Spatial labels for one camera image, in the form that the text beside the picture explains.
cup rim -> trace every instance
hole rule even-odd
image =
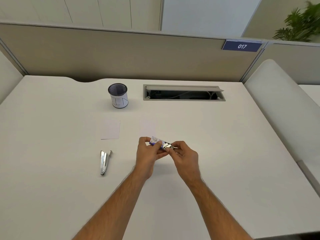
[[[110,93],[112,96],[122,96],[122,95],[126,94],[126,92],[128,91],[128,88],[127,88],[126,85],[124,85],[124,87],[125,87],[125,92],[124,92],[124,93],[119,94],[119,95],[112,94],[112,93],[110,92],[110,88],[111,88],[111,86],[116,85],[116,84],[124,85],[123,83],[119,83],[119,82],[114,83],[114,84],[111,84],[111,85],[108,87],[108,93]]]

blue number sign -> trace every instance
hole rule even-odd
[[[226,40],[222,49],[228,51],[249,51],[257,52],[262,45],[260,41],[248,40]]]

right forearm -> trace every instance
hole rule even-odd
[[[198,203],[211,239],[252,239],[202,180],[186,184]]]

pen holder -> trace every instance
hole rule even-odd
[[[110,93],[112,105],[117,109],[122,109],[128,105],[127,97],[128,88],[122,83],[114,83],[108,88]]]

paper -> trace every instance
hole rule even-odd
[[[139,137],[153,137],[157,134],[156,123],[150,120],[140,120]]]
[[[120,120],[115,118],[106,118],[101,125],[101,140],[119,139]]]

